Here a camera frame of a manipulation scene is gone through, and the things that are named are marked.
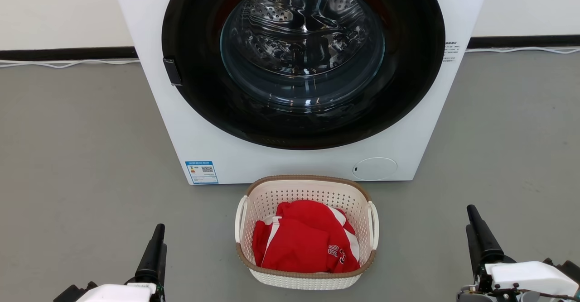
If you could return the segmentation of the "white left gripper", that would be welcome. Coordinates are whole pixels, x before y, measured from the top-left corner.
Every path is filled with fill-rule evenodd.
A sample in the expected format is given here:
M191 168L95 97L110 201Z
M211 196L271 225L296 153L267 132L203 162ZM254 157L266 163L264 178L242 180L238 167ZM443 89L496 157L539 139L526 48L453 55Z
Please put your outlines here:
M165 225L160 223L156 226L137 267L135 281L138 283L101 285L88 290L77 301L149 302L154 293L157 292L158 301L165 302L166 259Z

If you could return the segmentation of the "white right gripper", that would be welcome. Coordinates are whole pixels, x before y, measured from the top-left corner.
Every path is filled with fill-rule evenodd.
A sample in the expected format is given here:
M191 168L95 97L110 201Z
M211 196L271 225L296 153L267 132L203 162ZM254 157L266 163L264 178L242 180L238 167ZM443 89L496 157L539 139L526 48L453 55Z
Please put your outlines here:
M503 252L475 205L467 206L465 231L473 279L458 292L459 302L577 302L579 269L568 263L516 263Z

